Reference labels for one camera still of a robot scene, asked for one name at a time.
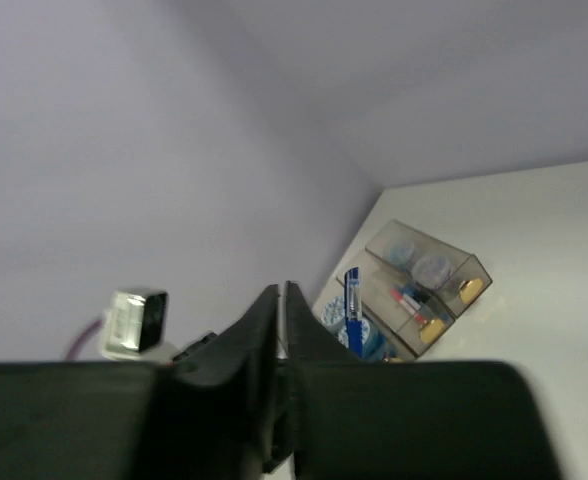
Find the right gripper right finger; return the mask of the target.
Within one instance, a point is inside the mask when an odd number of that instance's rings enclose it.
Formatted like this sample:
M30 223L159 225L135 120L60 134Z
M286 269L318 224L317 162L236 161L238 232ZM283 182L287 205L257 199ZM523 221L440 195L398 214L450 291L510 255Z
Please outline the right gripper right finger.
M497 361L366 362L285 287L298 479L559 479L533 392Z

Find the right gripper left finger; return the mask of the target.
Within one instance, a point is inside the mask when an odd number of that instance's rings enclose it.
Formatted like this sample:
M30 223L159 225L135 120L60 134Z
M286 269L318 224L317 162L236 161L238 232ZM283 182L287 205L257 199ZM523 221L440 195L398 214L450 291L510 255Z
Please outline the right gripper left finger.
M259 479L279 289L182 361L0 363L0 479Z

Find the blue white tape roll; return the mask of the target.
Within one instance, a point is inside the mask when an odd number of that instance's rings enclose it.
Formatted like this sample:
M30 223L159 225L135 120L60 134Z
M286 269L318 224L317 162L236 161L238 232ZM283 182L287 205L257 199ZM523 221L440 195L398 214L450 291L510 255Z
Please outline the blue white tape roll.
M368 362L382 361L386 353L386 339L375 324L367 318L362 320L362 355Z
M332 334L337 335L345 326L344 297L336 296L329 301L321 313L322 325Z

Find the pink white pen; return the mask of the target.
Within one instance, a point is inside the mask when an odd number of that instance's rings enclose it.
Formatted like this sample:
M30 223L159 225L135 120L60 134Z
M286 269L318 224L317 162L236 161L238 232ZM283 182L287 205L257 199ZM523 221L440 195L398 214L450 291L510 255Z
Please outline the pink white pen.
M427 319L420 313L421 305L407 293L393 289L391 295L420 325L425 325Z

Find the blue pen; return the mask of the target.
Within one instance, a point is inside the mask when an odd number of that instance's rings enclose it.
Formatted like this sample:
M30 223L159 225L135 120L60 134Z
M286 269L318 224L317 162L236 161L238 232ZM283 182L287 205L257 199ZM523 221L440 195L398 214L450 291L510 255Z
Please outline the blue pen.
M401 287L398 287L397 290L403 297L411 298L412 301L419 306L426 304L431 299L429 292L426 292L418 285L413 283L407 283Z
M348 348L359 358L363 357L361 275L358 267L344 275L344 317Z

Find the clear jar blue pins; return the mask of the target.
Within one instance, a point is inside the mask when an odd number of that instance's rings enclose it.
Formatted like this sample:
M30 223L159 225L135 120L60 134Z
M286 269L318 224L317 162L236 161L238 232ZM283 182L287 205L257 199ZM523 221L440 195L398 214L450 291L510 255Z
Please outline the clear jar blue pins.
M395 268L404 270L414 263L416 246L411 238L390 241L384 250L384 260Z

